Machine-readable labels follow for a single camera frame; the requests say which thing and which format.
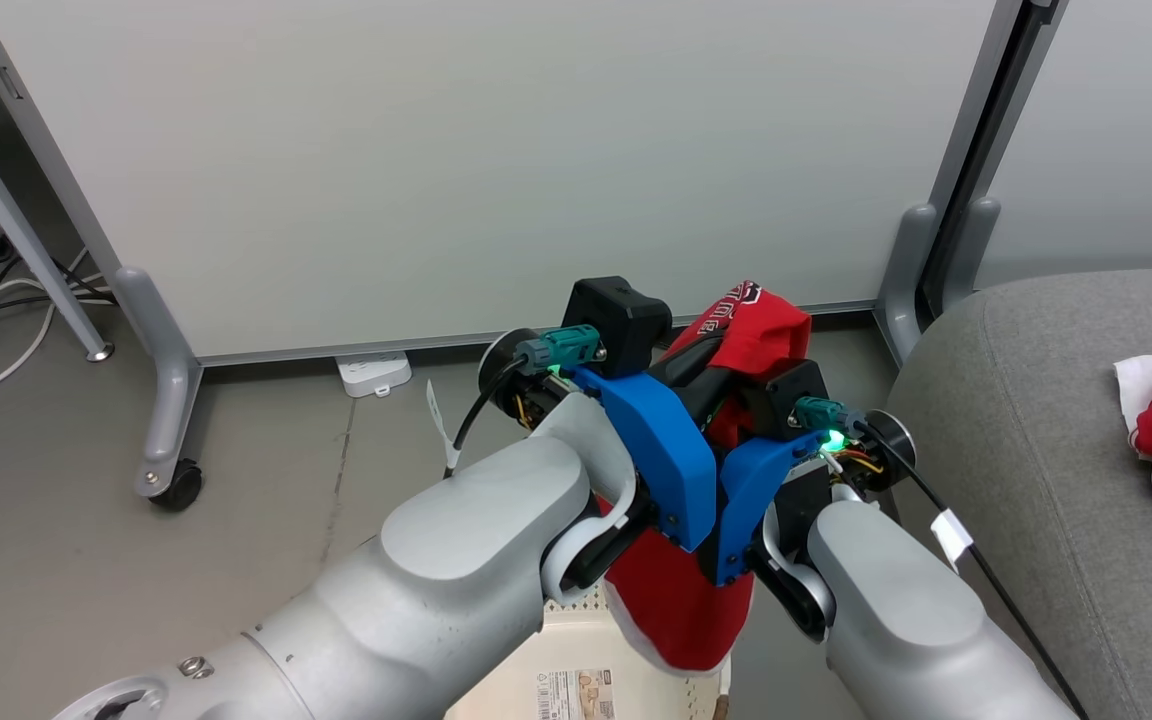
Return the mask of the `large white partition panel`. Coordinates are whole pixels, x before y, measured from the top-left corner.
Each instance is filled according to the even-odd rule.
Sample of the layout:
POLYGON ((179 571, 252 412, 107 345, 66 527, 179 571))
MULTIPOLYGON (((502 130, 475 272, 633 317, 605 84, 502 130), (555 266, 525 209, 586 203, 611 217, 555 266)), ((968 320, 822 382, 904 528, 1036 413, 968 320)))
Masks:
POLYGON ((995 0, 0 0, 0 94, 206 363, 472 341, 622 275, 872 304, 995 0))

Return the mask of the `narrow white partition panel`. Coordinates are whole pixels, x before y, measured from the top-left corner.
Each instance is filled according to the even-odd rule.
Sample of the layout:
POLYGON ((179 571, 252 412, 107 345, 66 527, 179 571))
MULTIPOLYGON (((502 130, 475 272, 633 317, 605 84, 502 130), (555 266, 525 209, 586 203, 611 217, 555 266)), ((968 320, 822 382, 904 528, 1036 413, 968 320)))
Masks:
POLYGON ((1152 0, 1061 0, 975 287, 1152 268, 1152 0))

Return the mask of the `grey fabric sofa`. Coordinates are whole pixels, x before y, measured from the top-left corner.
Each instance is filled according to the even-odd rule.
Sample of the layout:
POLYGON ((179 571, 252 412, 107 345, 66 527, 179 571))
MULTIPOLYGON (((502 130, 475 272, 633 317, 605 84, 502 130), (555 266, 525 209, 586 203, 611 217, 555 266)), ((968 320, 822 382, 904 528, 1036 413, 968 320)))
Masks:
POLYGON ((1114 372, 1140 355, 1152 270, 1033 278, 938 318, 887 401, 1091 720, 1152 720, 1151 465, 1114 372))

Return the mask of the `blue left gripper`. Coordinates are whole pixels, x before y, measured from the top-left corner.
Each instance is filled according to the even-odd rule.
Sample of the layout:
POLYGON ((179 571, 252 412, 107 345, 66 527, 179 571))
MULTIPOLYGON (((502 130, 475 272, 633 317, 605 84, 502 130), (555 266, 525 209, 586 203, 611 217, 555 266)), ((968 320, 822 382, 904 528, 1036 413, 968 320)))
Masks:
POLYGON ((696 340, 652 364, 652 377, 604 378, 585 366, 573 382, 594 391, 649 497, 664 535, 692 553, 717 524, 717 458, 700 429, 730 395, 730 369, 710 363, 722 340, 696 340))

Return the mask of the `grey partition foot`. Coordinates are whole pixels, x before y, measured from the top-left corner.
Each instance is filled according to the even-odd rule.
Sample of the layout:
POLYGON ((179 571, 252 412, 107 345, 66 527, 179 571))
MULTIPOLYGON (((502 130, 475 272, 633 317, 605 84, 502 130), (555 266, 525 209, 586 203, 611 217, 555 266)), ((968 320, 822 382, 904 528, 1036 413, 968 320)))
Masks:
POLYGON ((896 366, 905 364, 922 338, 916 314, 916 291, 919 290, 938 227, 940 215, 934 205, 922 204, 905 210, 900 218, 890 260, 884 270, 874 319, 896 366))
POLYGON ((980 197, 967 206, 954 242, 948 249, 941 286, 942 313, 975 291, 983 256, 996 227, 998 217, 1001 215, 1001 202, 993 197, 980 197))
POLYGON ((154 409, 134 482, 137 495, 147 500, 172 480, 179 458, 188 458, 182 450, 204 369, 146 270, 122 266, 113 283, 128 323, 156 367, 154 409))

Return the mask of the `cream plastic laundry basket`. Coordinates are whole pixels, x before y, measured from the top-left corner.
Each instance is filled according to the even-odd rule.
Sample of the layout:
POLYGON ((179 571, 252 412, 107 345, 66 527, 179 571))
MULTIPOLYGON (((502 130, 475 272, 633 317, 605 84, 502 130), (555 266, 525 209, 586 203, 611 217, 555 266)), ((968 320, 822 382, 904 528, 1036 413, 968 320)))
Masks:
POLYGON ((631 647, 602 585, 550 601, 532 635, 444 720, 728 720, 732 662, 676 676, 631 647))

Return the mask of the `red garment white lettering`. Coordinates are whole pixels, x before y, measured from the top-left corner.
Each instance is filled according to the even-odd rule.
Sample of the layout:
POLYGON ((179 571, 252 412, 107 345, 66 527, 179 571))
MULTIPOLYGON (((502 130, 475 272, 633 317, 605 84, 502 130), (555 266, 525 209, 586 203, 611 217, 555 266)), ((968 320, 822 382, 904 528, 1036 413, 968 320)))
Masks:
MULTIPOLYGON (((765 384, 805 359, 812 319, 787 300, 745 281, 710 306, 666 351, 677 359, 705 338, 721 338, 707 369, 737 386, 765 384)), ((662 535, 641 536, 605 577, 617 624, 636 651, 679 676, 717 673, 753 602, 755 577, 713 552, 685 553, 662 535)))

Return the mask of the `white power strip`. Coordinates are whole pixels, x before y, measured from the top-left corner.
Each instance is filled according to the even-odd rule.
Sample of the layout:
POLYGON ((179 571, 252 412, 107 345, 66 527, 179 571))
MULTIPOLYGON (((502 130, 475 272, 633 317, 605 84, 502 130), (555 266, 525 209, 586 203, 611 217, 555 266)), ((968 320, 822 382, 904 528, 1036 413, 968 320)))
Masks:
POLYGON ((342 355, 335 357, 335 366, 348 397, 387 397, 414 374, 403 351, 342 355))

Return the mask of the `grey metal table leg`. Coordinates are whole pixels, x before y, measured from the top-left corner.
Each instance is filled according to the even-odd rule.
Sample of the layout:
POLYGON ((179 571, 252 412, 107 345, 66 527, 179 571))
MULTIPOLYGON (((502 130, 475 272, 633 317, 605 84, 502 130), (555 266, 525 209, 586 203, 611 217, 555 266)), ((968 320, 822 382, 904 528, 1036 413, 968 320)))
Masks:
POLYGON ((86 359, 90 363, 109 359, 114 351, 113 343, 105 341, 94 329, 94 325, 84 313, 78 296, 70 287, 73 279, 52 262, 32 225, 28 223, 26 214, 20 210, 18 202, 14 200, 1 177, 0 232, 12 243, 17 258, 26 264, 29 273, 32 273, 36 281, 41 285, 41 291, 46 293, 51 305, 63 316, 65 323, 68 323, 76 334, 86 351, 86 359))

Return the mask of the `black caster wheel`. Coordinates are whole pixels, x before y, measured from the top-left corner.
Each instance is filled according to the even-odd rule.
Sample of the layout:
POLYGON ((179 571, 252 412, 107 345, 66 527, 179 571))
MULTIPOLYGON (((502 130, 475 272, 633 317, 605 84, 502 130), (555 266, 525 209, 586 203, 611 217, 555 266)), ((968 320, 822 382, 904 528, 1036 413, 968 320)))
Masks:
POLYGON ((179 458, 172 480, 166 484, 161 493, 147 498, 147 501, 162 511, 184 511, 200 497, 204 484, 204 471, 200 465, 192 458, 179 458))

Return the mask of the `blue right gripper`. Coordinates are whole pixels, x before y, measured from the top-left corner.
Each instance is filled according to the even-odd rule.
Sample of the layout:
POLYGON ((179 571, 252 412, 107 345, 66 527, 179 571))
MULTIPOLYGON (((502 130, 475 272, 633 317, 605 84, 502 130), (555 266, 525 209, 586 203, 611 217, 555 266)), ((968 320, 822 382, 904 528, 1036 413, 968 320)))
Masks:
POLYGON ((700 569, 714 585, 730 585, 772 550, 791 559, 828 505, 828 469, 820 446, 826 430, 787 441, 751 437, 719 462, 717 523, 700 544, 700 569))

